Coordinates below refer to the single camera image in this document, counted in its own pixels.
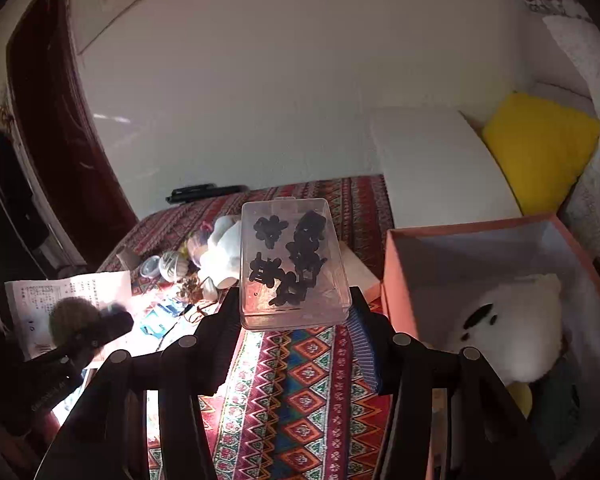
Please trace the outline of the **white duck plush toy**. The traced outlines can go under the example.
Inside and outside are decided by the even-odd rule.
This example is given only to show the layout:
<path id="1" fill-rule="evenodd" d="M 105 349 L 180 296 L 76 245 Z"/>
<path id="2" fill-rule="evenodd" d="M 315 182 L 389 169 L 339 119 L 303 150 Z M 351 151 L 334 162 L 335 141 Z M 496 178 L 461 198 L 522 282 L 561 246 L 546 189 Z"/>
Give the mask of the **white duck plush toy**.
<path id="1" fill-rule="evenodd" d="M 478 349 L 524 416 L 532 409 L 530 385 L 562 352 L 561 291 L 555 274 L 498 284 L 465 309 L 446 340 L 445 349 L 452 352 Z"/>

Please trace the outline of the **white bear plush toy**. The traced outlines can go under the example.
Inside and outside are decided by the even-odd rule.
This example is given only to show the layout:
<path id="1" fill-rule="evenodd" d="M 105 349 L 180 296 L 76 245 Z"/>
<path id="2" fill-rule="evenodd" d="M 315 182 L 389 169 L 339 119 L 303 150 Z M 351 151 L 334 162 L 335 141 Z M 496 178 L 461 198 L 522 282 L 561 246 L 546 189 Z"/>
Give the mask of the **white bear plush toy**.
<path id="1" fill-rule="evenodd" d="M 198 278 L 216 289 L 234 286 L 240 275 L 240 236 L 242 222 L 237 216 L 223 216 L 215 221 L 208 238 L 207 250 L 200 256 Z"/>

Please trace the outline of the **clear plastic box black clips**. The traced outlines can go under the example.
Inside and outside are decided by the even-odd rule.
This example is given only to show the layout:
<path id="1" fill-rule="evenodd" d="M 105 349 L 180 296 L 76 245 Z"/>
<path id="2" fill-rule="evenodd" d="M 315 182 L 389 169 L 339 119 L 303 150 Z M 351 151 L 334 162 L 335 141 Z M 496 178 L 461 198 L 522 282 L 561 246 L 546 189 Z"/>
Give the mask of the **clear plastic box black clips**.
<path id="1" fill-rule="evenodd" d="M 352 304 L 324 198 L 242 205 L 240 317 L 253 332 L 342 324 Z"/>

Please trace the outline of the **printed paper sheet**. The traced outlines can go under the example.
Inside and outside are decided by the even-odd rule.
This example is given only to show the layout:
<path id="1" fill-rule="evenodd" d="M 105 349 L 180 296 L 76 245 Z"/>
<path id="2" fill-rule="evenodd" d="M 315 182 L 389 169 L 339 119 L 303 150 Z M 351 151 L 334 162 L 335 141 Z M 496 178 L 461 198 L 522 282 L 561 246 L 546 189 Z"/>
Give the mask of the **printed paper sheet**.
<path id="1" fill-rule="evenodd" d="M 15 334 L 28 360 L 56 348 L 81 326 L 125 307 L 132 297 L 128 271 L 13 281 L 5 289 Z"/>

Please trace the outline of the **grey twine ball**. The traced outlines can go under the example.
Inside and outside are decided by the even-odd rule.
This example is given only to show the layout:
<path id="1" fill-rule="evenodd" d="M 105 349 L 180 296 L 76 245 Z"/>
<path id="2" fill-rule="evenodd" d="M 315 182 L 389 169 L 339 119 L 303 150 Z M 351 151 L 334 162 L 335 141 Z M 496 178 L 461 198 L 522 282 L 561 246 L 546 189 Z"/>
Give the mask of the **grey twine ball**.
<path id="1" fill-rule="evenodd" d="M 100 319 L 99 310 L 89 301 L 80 297 L 68 297 L 58 301 L 50 311 L 48 329 L 56 347 L 70 340 L 74 333 L 96 323 Z"/>

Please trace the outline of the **pink cardboard shoe box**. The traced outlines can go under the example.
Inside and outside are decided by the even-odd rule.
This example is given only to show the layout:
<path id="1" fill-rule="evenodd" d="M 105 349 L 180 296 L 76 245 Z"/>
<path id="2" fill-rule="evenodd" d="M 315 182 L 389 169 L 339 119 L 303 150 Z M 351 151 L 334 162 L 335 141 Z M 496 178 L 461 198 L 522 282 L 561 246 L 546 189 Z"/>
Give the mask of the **pink cardboard shoe box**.
<path id="1" fill-rule="evenodd" d="M 600 434 L 600 278 L 556 217 L 389 231 L 382 307 L 432 348 L 477 347 L 504 382 L 533 382 L 565 356 L 580 422 L 550 454 L 558 478 Z"/>

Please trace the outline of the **colourful patterned tablecloth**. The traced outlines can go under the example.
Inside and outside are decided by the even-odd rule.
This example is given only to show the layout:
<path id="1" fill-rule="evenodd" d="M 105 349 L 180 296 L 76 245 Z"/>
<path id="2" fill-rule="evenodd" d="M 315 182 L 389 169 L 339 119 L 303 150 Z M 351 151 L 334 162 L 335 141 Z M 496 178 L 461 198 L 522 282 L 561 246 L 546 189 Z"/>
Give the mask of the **colourful patterned tablecloth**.
<path id="1" fill-rule="evenodd" d="M 348 177 L 207 198 L 151 214 L 121 240 L 148 257 L 181 249 L 187 237 L 245 202 L 327 200 L 338 238 L 375 275 L 393 226 L 385 180 Z M 369 479 L 390 400 L 363 380 L 342 326 L 242 333 L 226 382 L 200 400 L 220 479 Z"/>

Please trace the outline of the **black pen on ledge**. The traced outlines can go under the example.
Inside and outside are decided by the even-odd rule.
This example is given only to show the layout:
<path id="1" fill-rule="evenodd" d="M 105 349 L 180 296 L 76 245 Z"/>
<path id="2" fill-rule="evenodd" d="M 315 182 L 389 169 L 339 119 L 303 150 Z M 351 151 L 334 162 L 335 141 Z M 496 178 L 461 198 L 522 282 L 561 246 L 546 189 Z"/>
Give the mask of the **black pen on ledge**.
<path id="1" fill-rule="evenodd" d="M 166 196 L 166 202 L 170 205 L 189 204 L 197 200 L 227 196 L 248 190 L 248 186 L 241 184 L 227 186 L 217 186 L 212 183 L 197 184 L 186 186 L 185 188 L 176 188 L 169 196 Z"/>

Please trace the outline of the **white shoe box lid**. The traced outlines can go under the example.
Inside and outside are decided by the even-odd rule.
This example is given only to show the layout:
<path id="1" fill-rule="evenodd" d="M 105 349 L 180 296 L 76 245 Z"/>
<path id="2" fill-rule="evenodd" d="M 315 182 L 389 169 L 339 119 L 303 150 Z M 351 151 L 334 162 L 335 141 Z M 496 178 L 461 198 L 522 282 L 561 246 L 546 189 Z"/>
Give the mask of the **white shoe box lid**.
<path id="1" fill-rule="evenodd" d="M 370 134 L 397 228 L 521 216 L 498 163 L 457 110 L 378 108 Z"/>

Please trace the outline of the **yellow cushion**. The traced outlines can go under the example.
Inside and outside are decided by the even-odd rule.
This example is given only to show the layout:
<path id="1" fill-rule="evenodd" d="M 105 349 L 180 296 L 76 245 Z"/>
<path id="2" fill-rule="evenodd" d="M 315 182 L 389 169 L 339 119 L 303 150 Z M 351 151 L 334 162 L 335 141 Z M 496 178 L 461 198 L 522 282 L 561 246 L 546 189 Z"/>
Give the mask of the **yellow cushion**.
<path id="1" fill-rule="evenodd" d="M 554 214 L 594 154 L 600 121 L 554 101 L 510 94 L 482 140 L 525 216 Z"/>

